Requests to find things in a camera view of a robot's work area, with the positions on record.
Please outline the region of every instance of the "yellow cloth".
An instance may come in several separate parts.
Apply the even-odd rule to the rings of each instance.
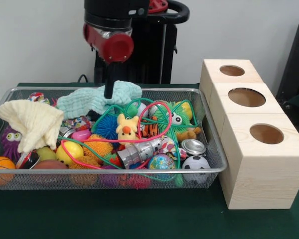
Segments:
[[[28,153],[46,145],[52,150],[56,148],[63,111],[41,102],[17,100],[0,106],[0,118],[22,134],[19,153]]]

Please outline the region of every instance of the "black cable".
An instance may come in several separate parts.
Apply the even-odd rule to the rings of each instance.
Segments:
[[[78,83],[80,83],[81,82],[81,79],[82,78],[84,78],[85,79],[85,82],[86,83],[88,83],[89,81],[88,81],[88,78],[86,77],[86,75],[85,74],[82,74],[80,77],[79,77],[79,79],[78,79]]]

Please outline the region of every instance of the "metal wire basket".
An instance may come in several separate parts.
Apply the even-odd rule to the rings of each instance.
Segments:
[[[77,88],[17,87],[9,90],[0,105],[6,101],[27,99],[33,92],[57,99]],[[48,190],[48,189],[122,189],[122,188],[208,188],[218,173],[227,167],[227,159],[220,143],[205,96],[197,89],[154,89],[143,88],[142,97],[152,100],[178,102],[190,100],[194,107],[202,133],[198,140],[206,145],[206,159],[211,169],[177,170],[0,170],[0,177],[12,174],[13,179],[0,186],[0,190]],[[0,119],[0,139],[6,122]],[[0,156],[3,147],[0,142]]]

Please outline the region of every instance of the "wooden block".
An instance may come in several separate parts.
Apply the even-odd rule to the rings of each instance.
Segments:
[[[214,83],[262,82],[250,60],[204,60],[199,89],[209,103]]]
[[[227,114],[284,114],[265,83],[214,83],[209,108],[219,136]]]
[[[228,114],[219,176],[229,209],[289,209],[299,189],[299,134],[285,114]]]

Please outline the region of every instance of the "light blue cloth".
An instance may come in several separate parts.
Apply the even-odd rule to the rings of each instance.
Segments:
[[[142,89],[131,82],[116,81],[111,99],[104,98],[104,88],[80,88],[68,96],[60,97],[56,107],[64,112],[66,120],[85,116],[90,110],[103,114],[110,105],[125,106],[142,96]]]

